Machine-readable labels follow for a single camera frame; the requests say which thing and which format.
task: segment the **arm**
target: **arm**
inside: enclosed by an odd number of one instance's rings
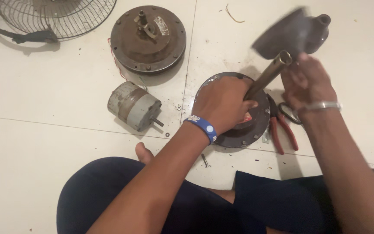
[[[209,121],[221,134],[243,120],[247,110],[257,104],[243,101],[249,86],[245,80],[222,77],[201,89],[192,113]],[[199,127],[184,122],[87,233],[160,233],[184,178],[208,144]]]
[[[320,62],[299,56],[281,74],[284,98],[295,109],[337,96]],[[374,172],[369,168],[337,109],[299,113],[345,233],[374,233]]]

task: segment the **person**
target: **person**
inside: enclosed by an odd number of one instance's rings
[[[302,53],[281,73],[286,102],[298,111],[322,176],[278,181],[236,172],[235,189],[185,181],[209,137],[185,121],[153,157],[95,160],[65,184],[57,208],[59,234],[88,233],[374,233],[374,170],[337,108],[304,109],[337,96],[321,63]],[[192,114],[221,134],[243,120],[247,79],[222,77],[202,88]]]

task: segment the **white tile floor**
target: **white tile floor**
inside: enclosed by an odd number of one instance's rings
[[[118,1],[99,28],[60,46],[15,45],[0,36],[0,233],[29,233],[30,228],[33,233],[55,233],[57,199],[76,170],[101,157],[134,159],[139,141],[156,154],[191,112],[194,95],[205,79],[225,71],[255,78],[267,66],[269,61],[250,45],[298,5],[309,6],[313,15],[326,13],[332,18],[330,36],[315,56],[330,73],[347,125],[374,168],[374,1],[231,2],[231,14],[244,23],[227,15],[226,3]],[[159,119],[165,125],[142,133],[116,120],[106,108],[111,91],[124,81],[107,39],[115,20],[140,5],[169,9],[187,33],[182,62],[164,75],[144,77],[150,93],[163,102]],[[138,82],[138,76],[123,73]],[[277,102],[281,90],[279,79],[268,87]],[[290,126],[299,151],[291,149],[283,132],[281,142],[288,154],[282,156],[260,140],[241,150],[209,146],[204,153],[212,167],[205,168],[199,158],[187,180],[229,189],[236,170],[274,179],[321,174],[304,129]]]

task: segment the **dark shorts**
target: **dark shorts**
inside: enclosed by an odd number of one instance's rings
[[[57,205],[59,234],[83,234],[144,164],[122,157],[95,160],[65,184]],[[235,201],[184,181],[162,233],[295,233],[340,230],[322,176],[279,181],[236,172]]]

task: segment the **hand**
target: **hand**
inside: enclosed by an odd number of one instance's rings
[[[337,101],[330,78],[321,63],[306,53],[301,53],[298,63],[291,64],[281,73],[285,93],[283,98],[292,109],[322,101]]]
[[[210,82],[200,90],[192,114],[209,121],[217,135],[232,129],[249,109],[258,106],[256,101],[243,101],[251,84],[251,79],[227,76]]]

